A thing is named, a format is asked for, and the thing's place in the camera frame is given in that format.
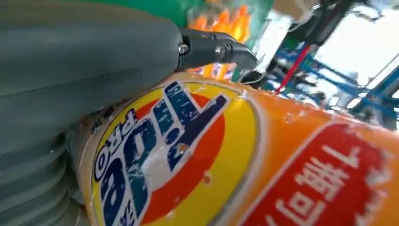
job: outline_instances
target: water droplet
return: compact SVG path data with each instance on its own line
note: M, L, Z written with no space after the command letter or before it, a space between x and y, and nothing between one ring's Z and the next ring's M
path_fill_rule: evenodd
M304 110L301 110L301 112L298 114L298 117L304 117L306 116L306 112Z
M166 219L171 220L174 215L175 215L175 211L171 210L169 213L167 213Z
M292 113L287 113L287 115L284 117L284 121L287 124L290 124L293 122L293 117L292 117Z
M204 172L204 177L203 177L204 183L209 184L211 183L211 175L208 171Z

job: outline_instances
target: gray plastic housing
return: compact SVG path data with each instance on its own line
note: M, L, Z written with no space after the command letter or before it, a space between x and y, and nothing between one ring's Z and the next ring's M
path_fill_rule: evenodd
M178 66L170 21L76 2L0 2L1 152L62 132Z

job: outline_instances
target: orange objects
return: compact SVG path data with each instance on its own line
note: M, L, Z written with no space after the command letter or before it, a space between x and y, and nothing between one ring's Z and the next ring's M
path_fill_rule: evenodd
M237 11L236 18L232 23L232 30L229 34L238 42L245 43L250 36L249 26L251 22L251 16L248 15L248 6L244 5ZM233 71L231 69L235 64L224 64L222 65L216 79L225 80L230 79L231 74L227 75L228 71Z
M216 4L218 0L207 0L211 9L207 12L202 12L200 16L194 19L193 23L190 23L190 28L202 30L202 31L214 31L223 32L231 35L235 40L240 43L245 43L249 36L249 26L251 21L251 15L248 13L248 5L242 5L239 7L234 14L229 9L223 8L220 4ZM213 10L220 10L215 15ZM214 16L214 23L211 27L207 27L210 24L208 18ZM205 77L214 77L219 80L230 79L232 72L235 68L235 64L210 64L199 69L190 70L192 72L200 72Z

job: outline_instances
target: tide pro logo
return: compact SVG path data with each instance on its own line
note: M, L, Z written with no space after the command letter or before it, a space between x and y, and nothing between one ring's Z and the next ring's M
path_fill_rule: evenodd
M97 201L94 198L98 224L148 223L178 205L181 200L173 196L173 188L179 184L174 181L179 179L184 167L195 164L190 163L191 157L196 154L196 146L203 136L211 130L218 134L219 127L224 125L223 110L228 102L229 98L223 94L213 99L194 97L178 82L172 82L163 88L162 98L118 115L115 120L120 117L124 120L105 132L109 135L98 148L94 162L92 192L98 195ZM214 142L208 144L209 149L218 150L222 139L215 137ZM217 151L211 152L209 161L195 167L193 172L186 172L191 186L186 186L188 189L184 191L176 189L180 199L199 182L189 174L202 173L216 156ZM157 194L165 192L169 197L163 195L162 203L157 203Z

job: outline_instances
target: robotic arm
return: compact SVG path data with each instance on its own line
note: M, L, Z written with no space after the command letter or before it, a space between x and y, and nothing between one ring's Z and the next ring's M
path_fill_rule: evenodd
M0 23L0 139L10 150L59 134L176 70L257 64L229 35L127 8L9 0L0 3Z

